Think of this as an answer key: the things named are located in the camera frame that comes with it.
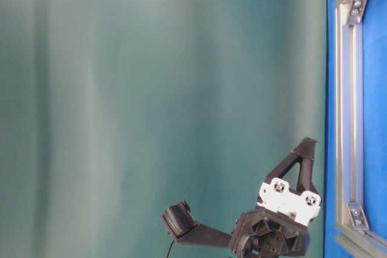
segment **blue panel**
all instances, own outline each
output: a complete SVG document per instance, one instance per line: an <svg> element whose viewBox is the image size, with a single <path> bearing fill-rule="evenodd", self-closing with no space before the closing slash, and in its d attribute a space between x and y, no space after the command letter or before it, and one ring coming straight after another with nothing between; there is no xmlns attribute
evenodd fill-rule
<svg viewBox="0 0 387 258"><path fill-rule="evenodd" d="M387 237L387 0L369 0L363 20L365 211Z"/></svg>
<svg viewBox="0 0 387 258"><path fill-rule="evenodd" d="M334 237L339 234L335 229L335 168L334 168L334 0L327 0L328 4L328 74L327 74L327 168L326 200L325 200L325 257L350 257Z"/></svg>

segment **fabric backdrop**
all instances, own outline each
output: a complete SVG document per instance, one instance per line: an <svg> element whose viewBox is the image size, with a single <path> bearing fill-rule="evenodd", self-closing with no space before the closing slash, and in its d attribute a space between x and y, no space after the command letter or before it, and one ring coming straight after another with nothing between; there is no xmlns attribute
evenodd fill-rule
<svg viewBox="0 0 387 258"><path fill-rule="evenodd" d="M230 232L306 135L323 195L325 4L0 0L0 256L163 257L179 199Z"/></svg>

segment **white mounting plate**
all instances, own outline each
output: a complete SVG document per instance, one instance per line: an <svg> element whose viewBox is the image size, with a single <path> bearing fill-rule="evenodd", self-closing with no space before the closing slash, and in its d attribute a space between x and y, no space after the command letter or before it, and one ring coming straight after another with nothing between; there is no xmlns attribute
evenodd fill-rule
<svg viewBox="0 0 387 258"><path fill-rule="evenodd" d="M321 197L309 190L299 196L289 191L289 188L289 183L280 178L273 178L270 184L263 182L259 190L262 202L257 204L308 226L320 212Z"/></svg>

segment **metal bracket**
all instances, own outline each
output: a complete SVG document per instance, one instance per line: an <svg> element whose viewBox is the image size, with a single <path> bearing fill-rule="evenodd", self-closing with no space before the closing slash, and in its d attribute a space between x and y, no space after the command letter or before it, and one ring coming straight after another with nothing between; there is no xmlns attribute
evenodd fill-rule
<svg viewBox="0 0 387 258"><path fill-rule="evenodd" d="M346 24L359 25L362 23L367 0L349 0L347 8Z"/></svg>
<svg viewBox="0 0 387 258"><path fill-rule="evenodd" d="M362 205L356 202L349 202L347 206L351 216L352 227L356 231L369 231L367 217L364 214Z"/></svg>

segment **aluminum frame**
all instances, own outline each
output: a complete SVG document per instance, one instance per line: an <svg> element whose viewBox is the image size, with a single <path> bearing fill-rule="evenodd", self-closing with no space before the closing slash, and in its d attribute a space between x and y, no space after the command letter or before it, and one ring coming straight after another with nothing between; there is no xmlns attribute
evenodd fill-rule
<svg viewBox="0 0 387 258"><path fill-rule="evenodd" d="M336 241L354 257L387 257L387 240L369 229L363 211L363 36L367 0L336 0Z"/></svg>

